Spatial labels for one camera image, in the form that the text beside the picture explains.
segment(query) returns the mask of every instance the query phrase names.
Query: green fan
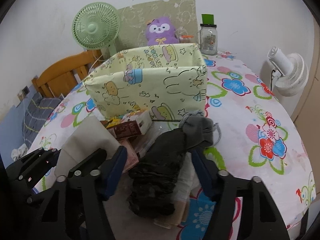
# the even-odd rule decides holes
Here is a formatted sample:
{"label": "green fan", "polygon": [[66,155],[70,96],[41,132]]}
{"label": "green fan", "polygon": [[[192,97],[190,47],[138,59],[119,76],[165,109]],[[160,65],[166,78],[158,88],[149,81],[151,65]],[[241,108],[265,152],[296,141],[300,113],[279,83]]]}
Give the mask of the green fan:
{"label": "green fan", "polygon": [[116,8],[104,2],[84,6],[72,23],[75,40],[86,49],[109,48],[116,54],[114,41],[120,29],[120,17]]}

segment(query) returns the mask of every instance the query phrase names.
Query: fan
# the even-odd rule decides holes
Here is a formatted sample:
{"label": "fan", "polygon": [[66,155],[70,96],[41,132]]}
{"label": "fan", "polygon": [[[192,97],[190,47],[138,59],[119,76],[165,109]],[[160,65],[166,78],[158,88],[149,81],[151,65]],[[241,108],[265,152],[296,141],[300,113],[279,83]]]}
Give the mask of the fan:
{"label": "fan", "polygon": [[304,89],[309,69],[300,54],[285,56],[281,49],[273,47],[268,53],[268,59],[277,69],[272,73],[271,90],[276,86],[281,95],[291,97]]}
{"label": "fan", "polygon": [[90,3],[75,16],[72,34],[86,49],[109,47],[110,55],[116,54],[114,41],[120,29],[120,17],[116,8],[104,2]]}

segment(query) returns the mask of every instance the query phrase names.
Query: black trash bag roll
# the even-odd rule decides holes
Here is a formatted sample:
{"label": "black trash bag roll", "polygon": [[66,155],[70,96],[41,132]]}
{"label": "black trash bag roll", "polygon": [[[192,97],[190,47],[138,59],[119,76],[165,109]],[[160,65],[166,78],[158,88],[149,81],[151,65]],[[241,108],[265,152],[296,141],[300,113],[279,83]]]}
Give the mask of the black trash bag roll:
{"label": "black trash bag roll", "polygon": [[174,129],[161,134],[140,162],[129,170],[133,184],[128,201],[136,215],[156,218],[174,212],[170,198],[186,151],[186,135],[182,129]]}

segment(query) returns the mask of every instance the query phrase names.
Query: purple plush toy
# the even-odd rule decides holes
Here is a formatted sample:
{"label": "purple plush toy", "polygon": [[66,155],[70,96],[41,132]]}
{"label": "purple plush toy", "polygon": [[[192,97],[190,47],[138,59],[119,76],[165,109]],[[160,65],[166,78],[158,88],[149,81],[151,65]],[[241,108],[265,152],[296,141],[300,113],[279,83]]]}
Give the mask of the purple plush toy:
{"label": "purple plush toy", "polygon": [[179,43],[174,34],[175,30],[176,28],[172,25],[169,17],[154,19],[146,29],[148,46]]}

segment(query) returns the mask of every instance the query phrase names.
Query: glass jar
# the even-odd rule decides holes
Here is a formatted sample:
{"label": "glass jar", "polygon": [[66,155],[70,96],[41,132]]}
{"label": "glass jar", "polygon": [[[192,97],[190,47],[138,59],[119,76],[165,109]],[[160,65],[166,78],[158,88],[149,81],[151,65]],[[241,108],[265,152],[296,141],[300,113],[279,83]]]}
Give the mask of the glass jar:
{"label": "glass jar", "polygon": [[207,55],[216,55],[218,52],[218,32],[214,24],[200,24],[200,51]]}

